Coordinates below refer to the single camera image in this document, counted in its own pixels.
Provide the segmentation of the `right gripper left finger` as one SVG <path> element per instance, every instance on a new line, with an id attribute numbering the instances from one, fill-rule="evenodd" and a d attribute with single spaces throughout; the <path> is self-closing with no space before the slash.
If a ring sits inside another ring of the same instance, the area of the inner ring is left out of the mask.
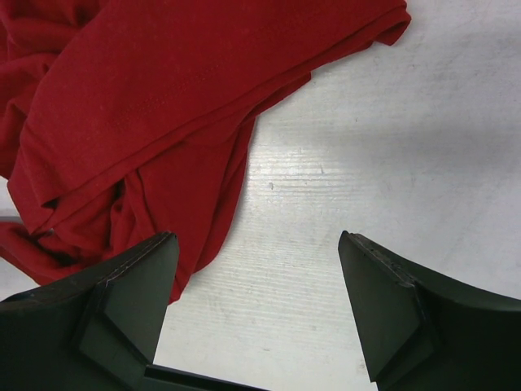
<path id="1" fill-rule="evenodd" d="M 137 390 L 152 364 L 177 269 L 164 232 L 1 302 L 3 390 Z"/>

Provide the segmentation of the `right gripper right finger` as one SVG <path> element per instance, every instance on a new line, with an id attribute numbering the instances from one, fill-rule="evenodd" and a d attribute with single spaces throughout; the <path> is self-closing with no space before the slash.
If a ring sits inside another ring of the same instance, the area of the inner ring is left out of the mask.
<path id="1" fill-rule="evenodd" d="M 343 232 L 339 258 L 370 381 L 380 390 L 518 390 L 520 301 Z"/>

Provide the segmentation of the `red t-shirt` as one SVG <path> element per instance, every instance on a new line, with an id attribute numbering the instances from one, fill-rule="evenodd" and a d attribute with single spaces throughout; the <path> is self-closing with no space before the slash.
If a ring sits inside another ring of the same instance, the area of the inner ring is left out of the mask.
<path id="1" fill-rule="evenodd" d="M 45 285 L 161 231 L 170 298 L 218 254 L 256 118 L 324 64 L 391 45 L 403 1 L 4 1 L 1 255 Z"/>

